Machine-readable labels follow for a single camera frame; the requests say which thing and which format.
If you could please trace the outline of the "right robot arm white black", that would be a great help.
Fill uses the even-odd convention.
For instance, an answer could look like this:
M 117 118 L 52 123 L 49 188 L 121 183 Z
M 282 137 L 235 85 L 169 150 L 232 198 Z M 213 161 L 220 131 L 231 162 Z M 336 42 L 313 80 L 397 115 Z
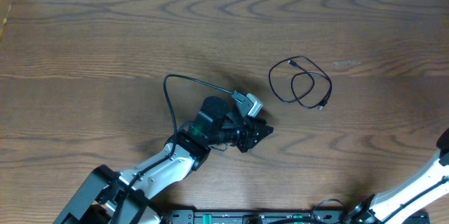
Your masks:
M 448 194 L 448 131 L 439 137 L 436 147 L 417 173 L 390 190 L 371 195 L 347 213 L 343 222 L 400 224 Z

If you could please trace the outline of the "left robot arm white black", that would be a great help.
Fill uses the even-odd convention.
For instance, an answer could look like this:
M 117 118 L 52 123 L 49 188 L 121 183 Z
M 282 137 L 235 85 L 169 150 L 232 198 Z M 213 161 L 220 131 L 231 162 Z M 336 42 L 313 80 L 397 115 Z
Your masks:
M 160 223 L 163 217 L 151 199 L 198 170 L 214 146 L 247 152 L 273 132 L 258 117 L 262 101 L 250 93 L 232 98 L 230 107 L 222 98 L 207 97 L 188 129 L 176 130 L 162 151 L 141 164 L 122 171 L 106 165 L 94 169 L 56 223 Z

